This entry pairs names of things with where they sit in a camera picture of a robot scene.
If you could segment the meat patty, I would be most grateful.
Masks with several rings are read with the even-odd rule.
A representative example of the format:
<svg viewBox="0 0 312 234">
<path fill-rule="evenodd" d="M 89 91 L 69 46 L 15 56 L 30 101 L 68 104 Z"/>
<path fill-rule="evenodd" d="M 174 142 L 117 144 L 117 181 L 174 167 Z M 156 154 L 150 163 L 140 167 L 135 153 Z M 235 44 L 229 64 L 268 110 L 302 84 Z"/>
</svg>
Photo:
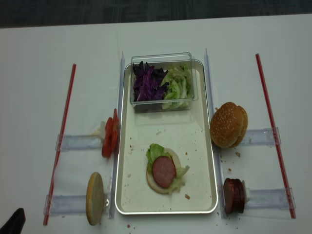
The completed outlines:
<svg viewBox="0 0 312 234">
<path fill-rule="evenodd" d="M 176 177 L 176 167 L 171 157 L 160 156 L 154 162 L 152 166 L 153 179 L 156 184 L 167 189 L 172 184 Z"/>
</svg>

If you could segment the green lettuce pile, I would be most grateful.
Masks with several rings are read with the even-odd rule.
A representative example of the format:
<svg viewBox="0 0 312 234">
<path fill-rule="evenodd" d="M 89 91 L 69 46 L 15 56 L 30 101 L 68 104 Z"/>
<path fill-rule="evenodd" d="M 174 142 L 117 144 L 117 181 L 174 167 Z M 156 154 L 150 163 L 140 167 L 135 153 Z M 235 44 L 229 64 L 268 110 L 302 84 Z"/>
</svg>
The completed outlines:
<svg viewBox="0 0 312 234">
<path fill-rule="evenodd" d="M 191 106 L 190 101 L 172 102 L 175 99 L 186 99 L 192 97 L 192 79 L 186 64 L 174 66 L 171 64 L 167 75 L 161 85 L 167 83 L 167 89 L 163 95 L 164 100 L 170 100 L 162 104 L 163 110 L 185 110 Z"/>
</svg>

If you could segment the rear tomato slice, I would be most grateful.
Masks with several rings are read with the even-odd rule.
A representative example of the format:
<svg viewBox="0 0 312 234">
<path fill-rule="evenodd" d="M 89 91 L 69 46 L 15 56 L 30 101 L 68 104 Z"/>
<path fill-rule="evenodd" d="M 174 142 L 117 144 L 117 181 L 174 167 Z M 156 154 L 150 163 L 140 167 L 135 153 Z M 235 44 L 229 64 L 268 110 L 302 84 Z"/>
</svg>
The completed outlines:
<svg viewBox="0 0 312 234">
<path fill-rule="evenodd" d="M 112 135 L 111 135 L 111 150 L 112 151 L 115 150 L 116 143 L 117 143 L 118 123 L 119 123 L 119 119 L 118 119 L 118 116 L 117 116 L 117 110 L 114 109 Z"/>
</svg>

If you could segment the tomato slice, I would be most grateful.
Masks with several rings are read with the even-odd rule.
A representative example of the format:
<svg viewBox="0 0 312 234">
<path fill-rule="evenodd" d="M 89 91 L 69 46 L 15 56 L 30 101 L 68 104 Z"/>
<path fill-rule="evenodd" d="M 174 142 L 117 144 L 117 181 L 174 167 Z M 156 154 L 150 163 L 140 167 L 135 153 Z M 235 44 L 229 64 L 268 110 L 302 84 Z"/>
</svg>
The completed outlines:
<svg viewBox="0 0 312 234">
<path fill-rule="evenodd" d="M 112 151 L 115 150 L 116 143 L 117 143 L 118 123 L 119 123 L 119 119 L 118 119 L 118 116 L 117 116 L 117 110 L 114 109 L 112 135 L 111 135 L 111 150 Z"/>
<path fill-rule="evenodd" d="M 105 124 L 105 137 L 102 145 L 102 156 L 109 158 L 112 154 L 113 118 L 109 117 Z"/>
</svg>

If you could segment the front tomato slice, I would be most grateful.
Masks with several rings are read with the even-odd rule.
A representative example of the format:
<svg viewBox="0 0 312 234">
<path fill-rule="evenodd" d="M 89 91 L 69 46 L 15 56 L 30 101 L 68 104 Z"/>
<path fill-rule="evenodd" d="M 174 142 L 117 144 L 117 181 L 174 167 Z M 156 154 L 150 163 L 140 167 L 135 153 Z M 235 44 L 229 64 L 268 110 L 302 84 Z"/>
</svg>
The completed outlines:
<svg viewBox="0 0 312 234">
<path fill-rule="evenodd" d="M 102 156 L 109 158 L 112 154 L 113 118 L 109 117 L 105 124 L 105 137 L 102 145 Z"/>
</svg>

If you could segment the stacked meat patties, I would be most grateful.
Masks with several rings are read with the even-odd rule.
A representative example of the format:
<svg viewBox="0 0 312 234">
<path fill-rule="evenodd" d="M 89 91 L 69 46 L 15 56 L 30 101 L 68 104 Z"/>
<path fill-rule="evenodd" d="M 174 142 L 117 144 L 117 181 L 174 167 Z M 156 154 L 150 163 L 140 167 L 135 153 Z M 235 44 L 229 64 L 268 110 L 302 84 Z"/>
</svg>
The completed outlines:
<svg viewBox="0 0 312 234">
<path fill-rule="evenodd" d="M 241 180 L 226 178 L 224 185 L 225 213 L 243 213 L 245 207 L 245 190 Z"/>
</svg>

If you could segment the purple cabbage pile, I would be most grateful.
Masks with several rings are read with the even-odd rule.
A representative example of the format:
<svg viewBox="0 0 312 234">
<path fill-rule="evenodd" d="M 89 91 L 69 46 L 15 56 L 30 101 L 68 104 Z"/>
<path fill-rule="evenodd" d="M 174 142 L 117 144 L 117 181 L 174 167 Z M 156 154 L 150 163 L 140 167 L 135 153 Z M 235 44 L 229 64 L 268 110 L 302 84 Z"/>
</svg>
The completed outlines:
<svg viewBox="0 0 312 234">
<path fill-rule="evenodd" d="M 167 89 L 167 83 L 161 85 L 167 75 L 162 68 L 155 68 L 148 63 L 133 65 L 135 81 L 133 85 L 134 102 L 162 100 Z"/>
</svg>

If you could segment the white metal tray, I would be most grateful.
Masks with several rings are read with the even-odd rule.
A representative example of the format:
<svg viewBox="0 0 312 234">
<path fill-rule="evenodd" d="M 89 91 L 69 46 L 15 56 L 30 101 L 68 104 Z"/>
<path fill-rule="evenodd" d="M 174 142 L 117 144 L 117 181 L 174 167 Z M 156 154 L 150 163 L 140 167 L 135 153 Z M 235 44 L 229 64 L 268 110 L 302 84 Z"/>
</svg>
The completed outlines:
<svg viewBox="0 0 312 234">
<path fill-rule="evenodd" d="M 208 214 L 218 203 L 215 160 L 203 64 L 195 60 L 198 99 L 190 110 L 137 114 L 130 104 L 131 65 L 124 70 L 120 147 L 115 206 L 123 215 Z M 190 166 L 185 185 L 171 195 L 153 191 L 147 182 L 146 152 L 157 143 L 173 150 L 182 166 Z"/>
</svg>

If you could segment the front sesame bun top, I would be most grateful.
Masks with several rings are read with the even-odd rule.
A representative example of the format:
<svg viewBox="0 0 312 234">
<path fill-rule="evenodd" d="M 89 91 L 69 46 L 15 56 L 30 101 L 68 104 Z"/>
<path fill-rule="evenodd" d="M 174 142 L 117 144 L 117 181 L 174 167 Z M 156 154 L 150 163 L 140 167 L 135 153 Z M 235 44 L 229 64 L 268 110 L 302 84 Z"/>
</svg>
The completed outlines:
<svg viewBox="0 0 312 234">
<path fill-rule="evenodd" d="M 210 122 L 210 136 L 220 148 L 230 148 L 240 136 L 243 114 L 233 102 L 224 103 Z"/>
</svg>

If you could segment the sesame bun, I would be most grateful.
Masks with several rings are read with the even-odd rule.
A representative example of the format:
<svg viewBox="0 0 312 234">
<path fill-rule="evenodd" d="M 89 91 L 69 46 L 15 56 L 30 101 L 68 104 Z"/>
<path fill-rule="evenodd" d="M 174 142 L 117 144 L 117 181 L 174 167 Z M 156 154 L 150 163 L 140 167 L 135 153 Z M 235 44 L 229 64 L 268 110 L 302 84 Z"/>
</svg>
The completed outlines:
<svg viewBox="0 0 312 234">
<path fill-rule="evenodd" d="M 244 108 L 242 108 L 241 106 L 238 106 L 238 109 L 242 112 L 243 114 L 243 126 L 242 126 L 242 130 L 241 130 L 241 133 L 240 133 L 240 136 L 237 138 L 237 140 L 235 141 L 235 143 L 231 146 L 231 148 L 234 148 L 236 146 L 238 146 L 241 141 L 243 140 L 245 134 L 246 134 L 246 131 L 247 131 L 247 127 L 248 127 L 248 115 L 245 111 Z"/>
<path fill-rule="evenodd" d="M 210 136 L 220 148 L 230 148 L 240 136 L 243 114 L 233 102 L 224 103 L 210 122 Z"/>
</svg>

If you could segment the rear sesame bun top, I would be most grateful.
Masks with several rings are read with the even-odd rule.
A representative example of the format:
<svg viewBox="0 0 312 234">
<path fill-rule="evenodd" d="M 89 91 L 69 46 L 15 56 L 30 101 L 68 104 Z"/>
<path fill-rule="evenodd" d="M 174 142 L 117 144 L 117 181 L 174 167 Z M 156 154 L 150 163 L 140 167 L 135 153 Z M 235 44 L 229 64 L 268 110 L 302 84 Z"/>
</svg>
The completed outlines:
<svg viewBox="0 0 312 234">
<path fill-rule="evenodd" d="M 231 146 L 231 148 L 234 148 L 236 146 L 238 146 L 241 141 L 243 140 L 245 134 L 246 134 L 246 131 L 247 131 L 247 127 L 248 127 L 248 115 L 245 111 L 244 108 L 242 108 L 241 106 L 238 106 L 238 109 L 242 112 L 243 114 L 243 126 L 242 126 L 242 130 L 241 130 L 241 133 L 240 133 L 240 136 L 237 138 L 237 140 L 235 141 L 235 143 Z"/>
</svg>

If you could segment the left lower clear pusher track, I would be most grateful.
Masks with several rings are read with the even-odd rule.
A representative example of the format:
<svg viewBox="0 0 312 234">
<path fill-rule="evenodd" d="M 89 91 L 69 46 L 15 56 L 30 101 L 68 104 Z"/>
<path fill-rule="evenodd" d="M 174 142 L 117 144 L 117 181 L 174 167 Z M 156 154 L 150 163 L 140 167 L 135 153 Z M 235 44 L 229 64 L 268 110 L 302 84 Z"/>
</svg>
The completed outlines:
<svg viewBox="0 0 312 234">
<path fill-rule="evenodd" d="M 44 215 L 83 215 L 86 195 L 47 195 Z"/>
</svg>

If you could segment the black object at corner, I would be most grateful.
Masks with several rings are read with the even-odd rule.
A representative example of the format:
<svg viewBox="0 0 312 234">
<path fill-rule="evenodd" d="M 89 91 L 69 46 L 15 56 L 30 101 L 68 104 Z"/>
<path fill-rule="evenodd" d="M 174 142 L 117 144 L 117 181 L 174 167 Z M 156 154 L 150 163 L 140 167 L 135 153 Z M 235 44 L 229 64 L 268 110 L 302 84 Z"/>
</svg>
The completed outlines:
<svg viewBox="0 0 312 234">
<path fill-rule="evenodd" d="M 18 208 L 0 228 L 0 234 L 21 234 L 25 221 L 24 208 Z"/>
</svg>

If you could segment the left red rail strip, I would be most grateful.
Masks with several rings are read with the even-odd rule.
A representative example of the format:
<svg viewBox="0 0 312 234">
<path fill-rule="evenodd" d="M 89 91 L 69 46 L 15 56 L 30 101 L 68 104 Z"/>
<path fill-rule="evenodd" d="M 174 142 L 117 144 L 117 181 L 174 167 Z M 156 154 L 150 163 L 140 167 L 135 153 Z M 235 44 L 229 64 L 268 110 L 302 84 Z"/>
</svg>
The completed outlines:
<svg viewBox="0 0 312 234">
<path fill-rule="evenodd" d="M 70 98 L 71 98 L 71 93 L 72 93 L 72 88 L 73 88 L 74 78 L 75 78 L 75 73 L 76 73 L 76 66 L 77 65 L 75 63 L 72 66 L 71 77 L 70 77 L 68 91 L 67 91 L 67 97 L 66 97 L 66 103 L 65 103 L 65 107 L 64 107 L 64 111 L 63 111 L 62 123 L 61 123 L 61 127 L 60 127 L 60 132 L 59 132 L 59 135 L 57 138 L 57 142 L 56 142 L 56 155 L 55 155 L 55 161 L 54 161 L 54 166 L 53 166 L 53 171 L 52 171 L 52 176 L 51 176 L 49 193 L 47 195 L 45 207 L 44 207 L 43 226 L 48 225 L 50 208 L 51 208 L 51 203 L 52 203 L 52 196 L 53 196 L 53 192 L 54 192 L 54 175 L 55 175 L 55 170 L 56 170 L 56 167 L 57 167 L 57 164 L 59 161 L 59 156 L 60 156 L 60 149 L 59 148 L 62 144 L 62 138 L 63 138 L 64 131 L 65 131 L 68 109 L 69 109 L 69 104 L 70 104 Z"/>
</svg>

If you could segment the red rail strip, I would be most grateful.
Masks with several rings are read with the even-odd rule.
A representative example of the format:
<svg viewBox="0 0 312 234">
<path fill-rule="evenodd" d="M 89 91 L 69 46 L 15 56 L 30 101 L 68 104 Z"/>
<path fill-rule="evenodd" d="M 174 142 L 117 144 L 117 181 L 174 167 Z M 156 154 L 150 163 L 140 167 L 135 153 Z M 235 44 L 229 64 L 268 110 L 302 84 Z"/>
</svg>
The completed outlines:
<svg viewBox="0 0 312 234">
<path fill-rule="evenodd" d="M 265 81 L 265 77 L 264 77 L 263 68 L 262 68 L 262 64 L 261 64 L 261 59 L 260 59 L 259 53 L 257 53 L 255 55 L 255 58 L 256 58 L 257 67 L 258 67 L 258 71 L 259 71 L 259 76 L 260 76 L 260 80 L 261 80 L 261 85 L 262 85 L 262 88 L 263 88 L 265 102 L 266 102 L 266 106 L 267 106 L 267 110 L 268 110 L 268 115 L 269 115 L 269 120 L 270 120 L 270 124 L 271 124 L 271 129 L 273 131 L 273 139 L 274 139 L 274 142 L 275 142 L 275 147 L 276 147 L 279 167 L 280 167 L 280 171 L 281 171 L 281 175 L 282 175 L 282 179 L 283 179 L 284 188 L 286 190 L 286 197 L 287 197 L 287 202 L 288 202 L 288 205 L 289 205 L 290 217 L 291 217 L 291 219 L 296 219 L 295 203 L 293 202 L 293 199 L 291 197 L 292 190 L 291 190 L 291 187 L 289 186 L 287 173 L 286 173 L 285 166 L 284 166 L 283 155 L 282 155 L 281 146 L 280 146 L 281 145 L 280 137 L 279 137 L 279 133 L 278 133 L 278 128 L 276 127 L 276 124 L 275 124 L 275 121 L 274 121 L 273 112 L 272 112 L 271 103 L 270 103 L 270 98 L 269 98 L 269 93 L 268 93 L 268 90 L 267 90 L 267 85 L 266 85 L 266 81 Z"/>
<path fill-rule="evenodd" d="M 73 88 L 74 78 L 75 78 L 75 73 L 76 73 L 76 66 L 77 65 L 75 63 L 72 66 L 71 77 L 70 77 L 68 91 L 67 91 L 67 97 L 66 97 L 66 103 L 65 103 L 65 107 L 64 107 L 64 111 L 63 111 L 62 123 L 61 123 L 61 127 L 60 127 L 60 132 L 59 132 L 59 135 L 57 138 L 57 142 L 56 142 L 56 155 L 55 155 L 55 161 L 54 161 L 54 166 L 53 166 L 53 171 L 52 171 L 52 176 L 51 176 L 49 193 L 47 195 L 45 207 L 44 207 L 43 226 L 48 225 L 50 208 L 51 208 L 51 203 L 52 203 L 52 196 L 53 196 L 53 192 L 54 192 L 54 175 L 55 175 L 55 170 L 56 170 L 56 167 L 57 167 L 57 164 L 59 161 L 59 156 L 60 156 L 60 149 L 59 148 L 62 144 L 62 138 L 63 138 L 64 131 L 65 131 L 68 109 L 69 109 L 69 104 L 70 104 L 70 98 L 71 98 L 71 93 L 72 93 L 72 88 Z"/>
</svg>

